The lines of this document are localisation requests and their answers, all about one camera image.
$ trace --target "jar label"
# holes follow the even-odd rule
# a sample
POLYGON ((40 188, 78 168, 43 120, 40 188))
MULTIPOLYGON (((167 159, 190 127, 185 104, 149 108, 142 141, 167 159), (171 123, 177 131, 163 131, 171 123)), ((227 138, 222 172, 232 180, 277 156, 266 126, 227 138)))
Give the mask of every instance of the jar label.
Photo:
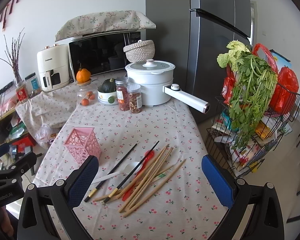
POLYGON ((16 93, 20 102, 28 98, 25 88, 21 88, 20 90, 16 91, 16 93))
POLYGON ((118 100, 122 100, 122 102, 120 102, 120 103, 123 103, 124 101, 123 101, 123 93, 122 93, 122 91, 118 91, 117 90, 117 98, 118 98, 118 100))
POLYGON ((140 95, 140 96, 137 96, 136 101, 137 101, 137 108, 140 108, 140 107, 142 106, 141 95, 140 95))
POLYGON ((33 90, 39 89, 39 85, 38 85, 38 82, 37 82, 36 78, 31 80, 31 84, 32 84, 33 90))

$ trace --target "floral microwave cover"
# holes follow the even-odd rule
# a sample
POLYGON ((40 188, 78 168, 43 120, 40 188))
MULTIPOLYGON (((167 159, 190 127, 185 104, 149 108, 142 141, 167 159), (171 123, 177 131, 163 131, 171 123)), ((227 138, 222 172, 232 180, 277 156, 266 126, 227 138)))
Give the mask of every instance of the floral microwave cover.
POLYGON ((155 24, 139 11, 90 13, 67 21, 57 32, 56 41, 91 33, 141 29, 155 29, 155 24))

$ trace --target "wall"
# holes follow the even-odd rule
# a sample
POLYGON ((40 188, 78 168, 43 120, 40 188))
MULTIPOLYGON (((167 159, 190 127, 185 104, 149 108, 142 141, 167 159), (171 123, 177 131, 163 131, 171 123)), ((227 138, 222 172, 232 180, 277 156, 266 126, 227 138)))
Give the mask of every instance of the wall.
POLYGON ((257 42, 291 60, 300 93, 300 12, 291 0, 251 0, 257 3, 257 42))
MULTIPOLYGON (((24 29, 25 36, 20 49, 19 70, 21 78, 37 72, 37 52, 55 41, 55 34, 67 20, 78 15, 99 11, 137 10, 145 14, 146 0, 20 0, 14 4, 7 17, 6 30, 0 23, 0 57, 6 59, 4 37, 8 47, 24 29)), ((0 60, 0 88, 13 80, 11 67, 0 60)))

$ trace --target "glass jar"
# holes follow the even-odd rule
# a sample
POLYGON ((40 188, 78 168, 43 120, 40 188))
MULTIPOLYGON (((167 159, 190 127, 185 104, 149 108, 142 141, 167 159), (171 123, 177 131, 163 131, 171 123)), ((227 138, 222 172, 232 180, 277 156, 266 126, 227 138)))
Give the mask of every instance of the glass jar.
POLYGON ((130 113, 138 114, 142 111, 141 86, 129 83, 127 86, 130 113))
POLYGON ((40 87, 40 83, 38 81, 38 78, 37 78, 35 72, 26 76, 25 81, 26 81, 26 88, 28 90, 29 98, 32 98, 32 97, 40 94, 41 87, 40 87))
POLYGON ((78 88, 78 103, 81 106, 90 106, 97 102, 98 90, 91 83, 91 79, 87 82, 77 84, 78 88))
POLYGON ((29 99, 26 84, 23 80, 16 84, 16 94, 20 103, 24 103, 29 99))
POLYGON ((119 108, 121 111, 128 111, 129 107, 129 97, 127 92, 127 86, 129 83, 128 77, 120 77, 115 80, 117 86, 117 97, 119 102, 119 108))

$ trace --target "pink plastic basket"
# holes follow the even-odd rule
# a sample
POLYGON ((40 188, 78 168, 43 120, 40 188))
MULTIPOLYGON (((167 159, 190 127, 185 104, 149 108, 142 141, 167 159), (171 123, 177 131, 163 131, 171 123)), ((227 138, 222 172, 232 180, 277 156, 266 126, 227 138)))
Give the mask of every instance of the pink plastic basket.
POLYGON ((93 130, 94 127, 73 128, 64 144, 78 164, 89 155, 100 157, 101 148, 93 130))

